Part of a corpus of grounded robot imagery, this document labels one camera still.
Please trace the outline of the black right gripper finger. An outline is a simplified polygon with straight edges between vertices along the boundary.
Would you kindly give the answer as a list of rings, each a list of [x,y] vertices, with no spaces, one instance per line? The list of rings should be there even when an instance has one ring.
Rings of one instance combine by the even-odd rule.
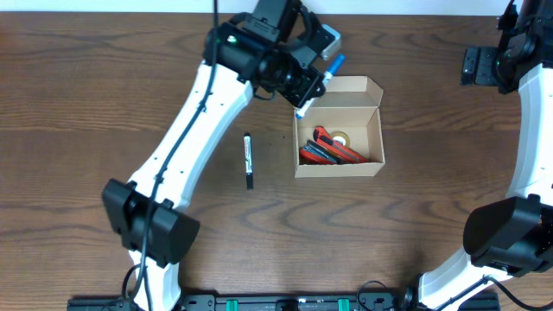
[[[498,49],[493,47],[478,48],[478,61],[474,83],[479,86],[496,86],[498,81],[494,73]]]
[[[462,86],[472,85],[475,83],[478,63],[480,59],[480,48],[467,48],[464,53],[464,59],[461,69]]]

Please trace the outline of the blue whiteboard marker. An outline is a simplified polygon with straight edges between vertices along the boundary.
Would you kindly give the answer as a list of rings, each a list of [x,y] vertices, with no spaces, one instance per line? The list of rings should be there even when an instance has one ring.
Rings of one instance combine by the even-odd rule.
[[[315,103],[315,101],[322,97],[326,91],[326,87],[334,75],[339,71],[341,66],[346,60],[344,54],[339,54],[332,64],[327,68],[326,72],[323,74],[322,80],[316,85],[314,94],[312,97],[299,109],[296,111],[296,118],[302,119],[307,114],[309,108]]]

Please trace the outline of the red utility knife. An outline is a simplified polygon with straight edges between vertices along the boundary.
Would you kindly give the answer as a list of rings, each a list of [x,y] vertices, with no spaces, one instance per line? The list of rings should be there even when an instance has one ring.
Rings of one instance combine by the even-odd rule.
[[[313,137],[316,143],[325,148],[328,152],[340,158],[343,163],[354,164],[368,162],[368,160],[358,152],[353,149],[349,149],[338,141],[335,141],[322,126],[317,126],[315,128]]]

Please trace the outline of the cardboard box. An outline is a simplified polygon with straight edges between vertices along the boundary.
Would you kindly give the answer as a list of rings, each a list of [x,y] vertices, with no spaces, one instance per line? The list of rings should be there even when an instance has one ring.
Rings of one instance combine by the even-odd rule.
[[[380,104],[384,90],[366,76],[336,76],[302,119],[293,118],[296,178],[373,177],[385,165]],[[345,132],[353,149],[368,162],[320,165],[299,156],[299,149],[313,140],[317,126],[329,134]]]

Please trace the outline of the yellow clear tape roll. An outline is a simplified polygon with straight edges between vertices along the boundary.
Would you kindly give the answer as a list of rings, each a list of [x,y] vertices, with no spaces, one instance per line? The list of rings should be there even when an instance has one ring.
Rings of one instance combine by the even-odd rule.
[[[338,143],[341,143],[342,145],[346,147],[350,147],[351,141],[349,136],[343,132],[343,131],[335,131],[330,134],[331,138]]]

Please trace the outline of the red black stapler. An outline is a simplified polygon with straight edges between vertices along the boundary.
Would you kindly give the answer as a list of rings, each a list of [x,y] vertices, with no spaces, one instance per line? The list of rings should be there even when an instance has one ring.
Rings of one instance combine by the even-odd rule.
[[[307,143],[299,149],[299,156],[308,162],[320,165],[342,164],[343,161],[330,151],[326,150],[320,144],[313,140],[307,140]]]

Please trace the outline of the black whiteboard marker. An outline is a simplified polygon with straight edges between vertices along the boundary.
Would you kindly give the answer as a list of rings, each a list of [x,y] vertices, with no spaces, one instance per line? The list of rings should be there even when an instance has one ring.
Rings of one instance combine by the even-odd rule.
[[[251,154],[251,134],[246,132],[244,135],[245,145],[245,179],[246,188],[253,189],[253,162]]]

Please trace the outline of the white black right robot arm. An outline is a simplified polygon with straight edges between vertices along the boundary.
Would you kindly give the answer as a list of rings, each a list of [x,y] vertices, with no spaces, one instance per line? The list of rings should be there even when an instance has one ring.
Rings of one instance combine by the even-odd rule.
[[[490,285],[521,302],[504,282],[552,267],[552,1],[509,2],[496,47],[467,48],[463,85],[517,92],[518,153],[503,200],[471,212],[462,247],[421,274],[394,302],[396,310],[458,310]]]

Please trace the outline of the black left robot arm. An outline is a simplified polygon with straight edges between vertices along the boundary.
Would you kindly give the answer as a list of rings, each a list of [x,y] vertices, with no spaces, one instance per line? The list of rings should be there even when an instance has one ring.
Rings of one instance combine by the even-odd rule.
[[[149,159],[126,182],[110,180],[102,201],[129,252],[134,285],[122,297],[142,310],[171,310],[181,297],[179,264],[200,224],[186,215],[219,140],[257,90],[306,107],[326,90],[314,63],[340,34],[299,1],[261,1],[208,32],[192,89]]]

